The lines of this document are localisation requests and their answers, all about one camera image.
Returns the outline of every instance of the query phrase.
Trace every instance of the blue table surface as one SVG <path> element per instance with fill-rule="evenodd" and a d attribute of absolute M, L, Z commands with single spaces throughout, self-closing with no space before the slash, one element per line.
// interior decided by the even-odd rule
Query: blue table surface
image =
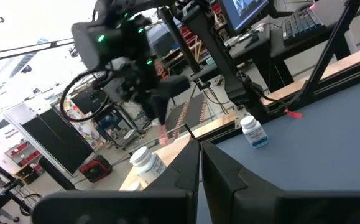
<path fill-rule="evenodd" d="M 217 146 L 284 190 L 360 190 L 360 84 L 298 112 L 264 124 L 270 143 L 260 149 L 242 134 Z M 211 223 L 202 184 L 198 223 Z"/>

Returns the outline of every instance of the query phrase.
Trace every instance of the white bottle cap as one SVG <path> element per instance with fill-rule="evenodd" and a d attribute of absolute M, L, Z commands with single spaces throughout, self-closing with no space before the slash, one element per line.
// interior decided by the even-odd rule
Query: white bottle cap
<path fill-rule="evenodd" d="M 241 120 L 241 126 L 244 129 L 253 127 L 256 124 L 256 119 L 253 116 L 246 116 Z"/>
<path fill-rule="evenodd" d="M 142 186 L 141 186 L 140 182 L 134 181 L 127 187 L 126 190 L 130 190 L 130 191 L 142 190 Z"/>
<path fill-rule="evenodd" d="M 151 153 L 148 150 L 147 146 L 143 146 L 140 149 L 138 149 L 130 158 L 130 163 L 132 163 L 134 166 L 139 165 L 141 162 L 143 162 L 145 159 L 148 159 L 151 155 Z"/>

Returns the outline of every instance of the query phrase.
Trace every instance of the pill bottle label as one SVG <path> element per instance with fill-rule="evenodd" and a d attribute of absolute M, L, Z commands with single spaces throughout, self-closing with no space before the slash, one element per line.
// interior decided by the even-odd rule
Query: pill bottle label
<path fill-rule="evenodd" d="M 140 174 L 141 177 L 147 184 L 152 183 L 165 169 L 167 166 L 163 161 L 157 156 L 154 163 L 149 170 L 146 170 L 143 174 Z"/>
<path fill-rule="evenodd" d="M 259 127 L 256 130 L 251 131 L 250 133 L 247 133 L 245 135 L 247 137 L 247 140 L 249 140 L 250 144 L 252 144 L 253 147 L 259 147 L 267 144 L 268 142 L 268 136 L 262 127 Z"/>

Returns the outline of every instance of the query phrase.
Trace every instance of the white pill bottle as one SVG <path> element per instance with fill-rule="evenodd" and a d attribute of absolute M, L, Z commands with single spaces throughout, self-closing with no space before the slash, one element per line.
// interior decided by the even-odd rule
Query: white pill bottle
<path fill-rule="evenodd" d="M 147 184 L 152 183 L 167 168 L 159 156 L 151 153 L 146 146 L 131 156 L 130 163 L 136 168 L 137 175 Z"/>
<path fill-rule="evenodd" d="M 269 139 L 259 121 L 253 116 L 246 116 L 241 120 L 243 134 L 254 149 L 268 144 Z"/>

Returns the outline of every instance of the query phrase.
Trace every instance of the black keyboard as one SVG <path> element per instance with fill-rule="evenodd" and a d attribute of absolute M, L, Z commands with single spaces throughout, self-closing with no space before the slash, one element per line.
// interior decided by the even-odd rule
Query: black keyboard
<path fill-rule="evenodd" d="M 311 9 L 295 12 L 282 23 L 284 45 L 297 43 L 324 29 L 325 26 Z"/>

